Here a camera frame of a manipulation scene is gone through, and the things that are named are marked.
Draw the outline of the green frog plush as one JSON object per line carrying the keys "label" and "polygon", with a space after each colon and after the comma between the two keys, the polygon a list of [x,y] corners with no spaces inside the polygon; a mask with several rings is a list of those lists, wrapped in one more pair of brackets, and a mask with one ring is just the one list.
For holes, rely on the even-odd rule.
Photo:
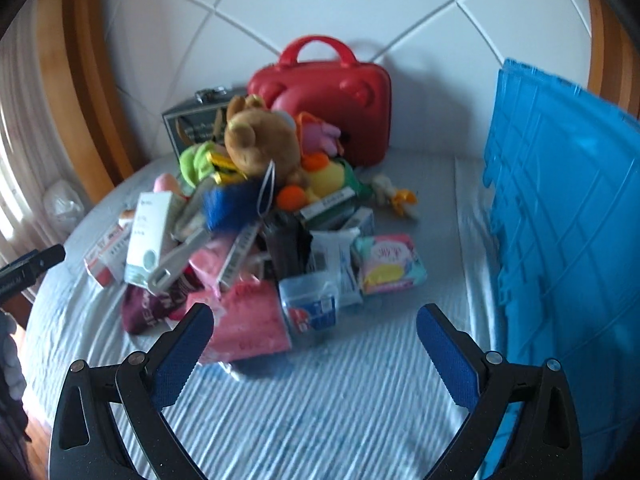
{"label": "green frog plush", "polygon": [[189,146],[179,157],[180,172],[183,179],[192,188],[221,168],[222,162],[228,162],[229,156],[223,145],[206,141]]}

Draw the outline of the white green medicine box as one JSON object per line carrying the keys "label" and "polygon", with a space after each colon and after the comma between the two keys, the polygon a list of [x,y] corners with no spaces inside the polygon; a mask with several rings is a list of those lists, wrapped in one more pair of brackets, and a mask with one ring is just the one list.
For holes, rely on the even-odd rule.
{"label": "white green medicine box", "polygon": [[171,232],[186,200],[170,191],[144,192],[131,226],[124,281],[145,288],[163,256],[177,246]]}

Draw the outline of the red hard carry case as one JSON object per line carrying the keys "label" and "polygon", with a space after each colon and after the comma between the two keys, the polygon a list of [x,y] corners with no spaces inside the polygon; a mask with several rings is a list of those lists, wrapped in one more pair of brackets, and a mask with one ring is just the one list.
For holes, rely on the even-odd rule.
{"label": "red hard carry case", "polygon": [[344,42],[309,35],[290,42],[277,62],[247,85],[270,110],[314,115],[341,130],[346,160],[360,167],[382,162],[390,145],[392,81],[387,70],[360,62]]}

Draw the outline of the beige cosmetic bottle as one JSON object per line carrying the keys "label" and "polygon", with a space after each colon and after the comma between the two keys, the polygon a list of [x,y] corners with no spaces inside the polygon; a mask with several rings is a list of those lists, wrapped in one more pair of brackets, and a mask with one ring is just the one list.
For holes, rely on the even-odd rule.
{"label": "beige cosmetic bottle", "polygon": [[128,223],[134,221],[134,215],[136,211],[134,209],[126,209],[122,211],[118,217],[118,224],[120,226],[126,226]]}

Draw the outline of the colourful pad pack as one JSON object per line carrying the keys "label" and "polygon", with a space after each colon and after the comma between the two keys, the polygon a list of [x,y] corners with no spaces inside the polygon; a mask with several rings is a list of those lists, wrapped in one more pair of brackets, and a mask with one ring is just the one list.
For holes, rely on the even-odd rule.
{"label": "colourful pad pack", "polygon": [[352,258],[366,296],[413,288],[427,278],[416,245],[407,234],[358,237],[352,244]]}

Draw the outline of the pink pig plush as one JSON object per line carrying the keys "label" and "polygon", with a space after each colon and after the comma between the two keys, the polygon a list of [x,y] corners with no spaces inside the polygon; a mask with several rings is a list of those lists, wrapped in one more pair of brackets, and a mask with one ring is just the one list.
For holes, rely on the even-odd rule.
{"label": "pink pig plush", "polygon": [[173,174],[168,174],[168,172],[160,174],[155,178],[153,192],[171,192],[182,197],[188,196],[188,193],[182,188],[178,179]]}

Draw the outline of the colourful parrot plush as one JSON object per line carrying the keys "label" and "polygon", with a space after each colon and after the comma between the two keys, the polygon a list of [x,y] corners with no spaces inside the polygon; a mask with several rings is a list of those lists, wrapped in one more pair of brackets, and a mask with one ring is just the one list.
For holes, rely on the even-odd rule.
{"label": "colourful parrot plush", "polygon": [[288,184],[277,196],[279,209],[295,212],[326,198],[342,188],[351,188],[358,200],[370,200],[370,185],[361,182],[352,166],[343,158],[341,130],[310,114],[293,117],[300,151],[300,166],[308,183]]}

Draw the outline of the brown teddy bear plush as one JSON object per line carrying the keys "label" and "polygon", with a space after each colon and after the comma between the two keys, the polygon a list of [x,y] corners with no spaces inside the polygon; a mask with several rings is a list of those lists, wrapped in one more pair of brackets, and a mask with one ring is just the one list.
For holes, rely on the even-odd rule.
{"label": "brown teddy bear plush", "polygon": [[256,94],[234,96],[230,101],[224,146],[247,177],[263,177],[273,162],[278,185],[306,183],[294,119],[287,112],[268,110]]}

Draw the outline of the maroon printed cloth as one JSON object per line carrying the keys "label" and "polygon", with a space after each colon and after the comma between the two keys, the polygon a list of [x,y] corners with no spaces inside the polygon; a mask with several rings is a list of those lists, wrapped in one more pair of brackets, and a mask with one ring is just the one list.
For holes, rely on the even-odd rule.
{"label": "maroon printed cloth", "polygon": [[182,309],[190,293],[202,288],[202,282],[190,266],[169,286],[167,292],[161,292],[158,296],[145,288],[129,284],[120,306],[122,327],[128,334],[142,334]]}

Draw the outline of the white sachet packet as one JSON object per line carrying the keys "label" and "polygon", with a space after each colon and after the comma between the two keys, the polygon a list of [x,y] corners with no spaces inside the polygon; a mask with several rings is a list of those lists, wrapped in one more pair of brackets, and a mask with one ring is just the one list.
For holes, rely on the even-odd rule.
{"label": "white sachet packet", "polygon": [[338,306],[347,308],[362,303],[360,286],[352,264],[352,243],[360,229],[311,231],[311,269],[326,271],[338,289]]}

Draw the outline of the blue bristle brush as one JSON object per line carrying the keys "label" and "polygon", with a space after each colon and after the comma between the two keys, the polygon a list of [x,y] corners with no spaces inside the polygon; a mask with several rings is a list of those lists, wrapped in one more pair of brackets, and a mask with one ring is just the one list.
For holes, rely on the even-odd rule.
{"label": "blue bristle brush", "polygon": [[146,279],[146,288],[154,296],[167,292],[194,252],[216,237],[239,233],[262,217],[271,207],[273,193],[272,177],[224,185],[218,185],[213,178],[202,181],[171,232],[178,245],[160,258]]}

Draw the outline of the pink floral tissue pack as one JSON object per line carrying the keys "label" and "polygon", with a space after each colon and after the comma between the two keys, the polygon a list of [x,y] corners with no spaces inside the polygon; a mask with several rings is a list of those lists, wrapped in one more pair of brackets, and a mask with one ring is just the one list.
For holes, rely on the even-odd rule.
{"label": "pink floral tissue pack", "polygon": [[238,281],[217,297],[211,289],[192,292],[186,305],[206,304],[215,320],[213,335],[198,362],[231,363],[292,348],[273,282]]}

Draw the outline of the orange white narrow box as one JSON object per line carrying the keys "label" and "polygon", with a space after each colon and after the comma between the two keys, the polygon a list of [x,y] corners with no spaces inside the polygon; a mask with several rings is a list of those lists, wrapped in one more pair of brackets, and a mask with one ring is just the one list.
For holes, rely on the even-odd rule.
{"label": "orange white narrow box", "polygon": [[259,231],[260,222],[254,221],[244,226],[238,236],[235,237],[227,259],[224,260],[224,264],[218,275],[217,283],[221,292],[228,292],[228,290],[232,289]]}

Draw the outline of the clear plastic bag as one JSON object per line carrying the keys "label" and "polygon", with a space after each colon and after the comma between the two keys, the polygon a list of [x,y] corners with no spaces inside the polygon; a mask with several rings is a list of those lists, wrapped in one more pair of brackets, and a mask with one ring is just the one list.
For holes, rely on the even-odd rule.
{"label": "clear plastic bag", "polygon": [[86,215],[86,206],[73,185],[66,180],[51,184],[42,198],[43,208],[55,229],[70,234]]}

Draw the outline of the small white duck toy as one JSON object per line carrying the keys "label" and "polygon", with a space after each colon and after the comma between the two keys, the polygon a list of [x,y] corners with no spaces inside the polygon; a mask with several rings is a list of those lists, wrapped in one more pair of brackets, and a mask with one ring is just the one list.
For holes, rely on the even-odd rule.
{"label": "small white duck toy", "polygon": [[389,206],[399,217],[414,221],[420,219],[418,199],[416,194],[408,188],[396,188],[392,180],[385,174],[378,174],[371,181],[376,203],[378,206]]}

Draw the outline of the red white tissue pack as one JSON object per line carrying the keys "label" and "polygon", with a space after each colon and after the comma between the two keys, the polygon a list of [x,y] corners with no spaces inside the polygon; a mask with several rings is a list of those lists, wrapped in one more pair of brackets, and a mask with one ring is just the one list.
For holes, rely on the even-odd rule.
{"label": "red white tissue pack", "polygon": [[87,273],[101,287],[124,279],[131,223],[116,222],[85,255]]}

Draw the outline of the clear blue plastic box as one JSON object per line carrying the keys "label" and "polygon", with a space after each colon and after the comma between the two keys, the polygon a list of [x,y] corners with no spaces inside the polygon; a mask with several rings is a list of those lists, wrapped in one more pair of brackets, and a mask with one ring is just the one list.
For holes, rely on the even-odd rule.
{"label": "clear blue plastic box", "polygon": [[334,273],[317,271],[285,278],[279,283],[279,295],[288,325],[297,335],[336,325],[340,290]]}

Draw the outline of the blue plastic storage crate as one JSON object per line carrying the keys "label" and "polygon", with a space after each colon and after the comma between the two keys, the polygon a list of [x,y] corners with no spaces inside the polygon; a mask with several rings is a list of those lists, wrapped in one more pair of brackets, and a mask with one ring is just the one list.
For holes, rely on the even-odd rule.
{"label": "blue plastic storage crate", "polygon": [[638,120],[506,60],[484,162],[504,354],[561,363],[596,478],[639,423]]}

